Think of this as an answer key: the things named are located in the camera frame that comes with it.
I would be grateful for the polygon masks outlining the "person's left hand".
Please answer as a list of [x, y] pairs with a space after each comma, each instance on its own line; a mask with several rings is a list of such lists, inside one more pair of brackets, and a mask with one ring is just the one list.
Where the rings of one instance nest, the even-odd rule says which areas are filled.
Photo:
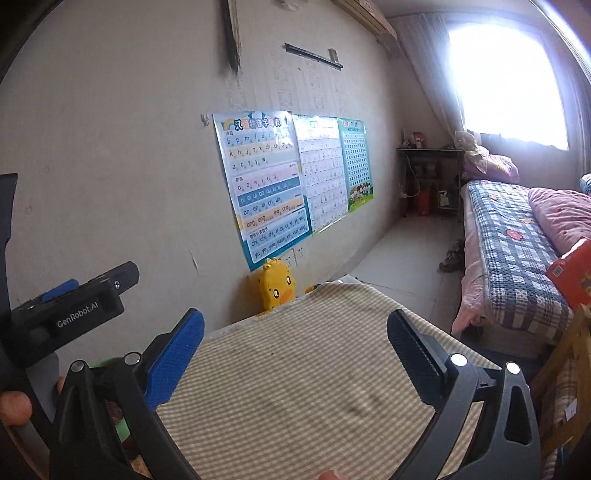
[[32, 416], [32, 403], [20, 391], [4, 391], [0, 397], [1, 422], [5, 426], [25, 425]]

